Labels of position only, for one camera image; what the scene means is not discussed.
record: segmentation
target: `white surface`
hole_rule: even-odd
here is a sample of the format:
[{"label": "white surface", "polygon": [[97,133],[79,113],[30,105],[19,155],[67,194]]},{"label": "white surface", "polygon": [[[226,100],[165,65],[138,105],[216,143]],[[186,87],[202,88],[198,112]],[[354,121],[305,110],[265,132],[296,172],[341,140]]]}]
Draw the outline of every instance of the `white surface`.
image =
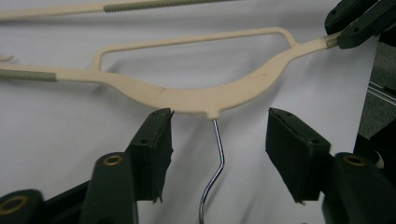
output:
[{"label": "white surface", "polygon": [[[61,4],[4,0],[0,9]],[[305,42],[325,35],[324,19],[336,4],[249,0],[2,22],[0,53],[13,54],[12,63],[86,68],[101,47],[183,35],[281,26]],[[104,68],[166,87],[207,87],[248,74],[286,47],[277,35],[249,37],[111,54]],[[295,204],[269,161],[267,110],[297,115],[332,143],[332,154],[351,151],[374,56],[374,40],[305,56],[261,97],[221,114],[226,166],[209,195],[205,222],[324,223],[321,202]],[[86,181],[94,162],[123,151],[151,111],[100,85],[0,80],[0,195],[40,189],[48,199]],[[218,167],[211,122],[175,114],[172,125],[175,152],[164,202],[139,202],[142,224],[198,223],[201,194]]]}]

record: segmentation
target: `beige handle loop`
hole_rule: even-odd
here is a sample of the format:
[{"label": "beige handle loop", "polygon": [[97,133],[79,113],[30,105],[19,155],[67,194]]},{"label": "beige handle loop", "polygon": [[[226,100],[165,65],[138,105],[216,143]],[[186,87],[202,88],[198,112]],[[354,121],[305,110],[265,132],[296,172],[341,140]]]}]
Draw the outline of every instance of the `beige handle loop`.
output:
[{"label": "beige handle loop", "polygon": [[[152,85],[133,77],[100,71],[103,55],[109,52],[132,49],[147,49],[169,45],[180,45],[226,38],[252,35],[282,34],[290,48],[277,54],[256,71],[234,82],[203,89],[172,89]],[[57,80],[97,82],[107,84],[127,97],[154,108],[170,107],[178,113],[205,113],[209,119],[217,119],[219,112],[242,105],[266,91],[293,59],[320,49],[334,47],[338,34],[328,35],[303,44],[298,44],[285,29],[274,27],[238,31],[214,35],[200,35],[177,39],[150,41],[131,45],[108,47],[99,50],[93,59],[91,69],[63,69],[2,65],[1,69],[55,73]]]}]

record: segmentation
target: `silver hook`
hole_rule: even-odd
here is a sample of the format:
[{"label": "silver hook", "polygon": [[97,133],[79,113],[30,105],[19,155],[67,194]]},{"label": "silver hook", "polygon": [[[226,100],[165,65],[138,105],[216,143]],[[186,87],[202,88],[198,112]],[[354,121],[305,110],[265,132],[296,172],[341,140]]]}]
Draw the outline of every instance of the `silver hook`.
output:
[{"label": "silver hook", "polygon": [[217,122],[216,119],[213,119],[212,121],[213,121],[213,126],[215,127],[216,137],[217,137],[217,140],[218,140],[220,166],[219,166],[219,169],[216,171],[216,173],[213,175],[213,177],[210,180],[210,182],[207,184],[207,186],[205,188],[205,191],[204,191],[204,194],[202,195],[201,204],[200,204],[200,207],[199,207],[199,223],[200,224],[204,224],[204,212],[205,212],[205,202],[206,202],[207,194],[209,193],[209,191],[212,188],[213,184],[218,179],[218,177],[221,174],[222,170],[224,169],[224,163],[225,163],[224,151],[223,151],[222,144],[221,144],[221,138],[220,138],[220,134],[219,134],[218,122]]},{"label": "silver hook", "polygon": [[5,56],[3,56],[3,55],[1,55],[0,54],[0,62],[8,62],[8,61],[10,61],[11,59],[13,59],[14,57],[12,57],[12,55],[11,56],[8,56],[8,57],[5,57]]}]

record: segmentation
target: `gray carpet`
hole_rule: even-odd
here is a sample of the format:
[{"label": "gray carpet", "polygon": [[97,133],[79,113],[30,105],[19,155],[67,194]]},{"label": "gray carpet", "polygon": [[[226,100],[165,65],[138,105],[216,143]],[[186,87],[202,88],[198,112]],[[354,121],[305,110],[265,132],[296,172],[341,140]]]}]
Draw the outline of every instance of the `gray carpet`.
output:
[{"label": "gray carpet", "polygon": [[[380,86],[396,90],[396,48],[378,44],[370,80]],[[359,134],[370,138],[394,119],[396,119],[396,106],[367,93]]]}]

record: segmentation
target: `white table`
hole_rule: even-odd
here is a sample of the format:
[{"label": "white table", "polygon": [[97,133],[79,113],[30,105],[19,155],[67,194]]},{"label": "white table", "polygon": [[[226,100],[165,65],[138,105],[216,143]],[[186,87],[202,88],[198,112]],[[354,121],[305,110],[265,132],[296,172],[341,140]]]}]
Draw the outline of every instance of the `white table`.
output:
[{"label": "white table", "polygon": [[[69,0],[67,4],[94,2]],[[325,34],[338,1],[247,0],[114,14],[0,23],[0,53],[11,63],[87,68],[114,44],[281,26],[297,41]],[[3,0],[0,9],[47,7],[61,0]],[[321,202],[295,204],[265,153],[268,108],[288,110],[332,143],[351,151],[358,131],[375,40],[293,61],[274,86],[219,119],[226,167],[206,205],[206,223],[324,223]],[[197,88],[237,80],[287,47],[278,35],[111,54],[106,71],[166,87]],[[86,181],[95,161],[123,151],[153,108],[109,87],[0,80],[0,195],[39,189],[46,199]],[[139,202],[139,220],[198,223],[202,192],[218,168],[212,124],[175,114],[174,154],[163,203]]]}]

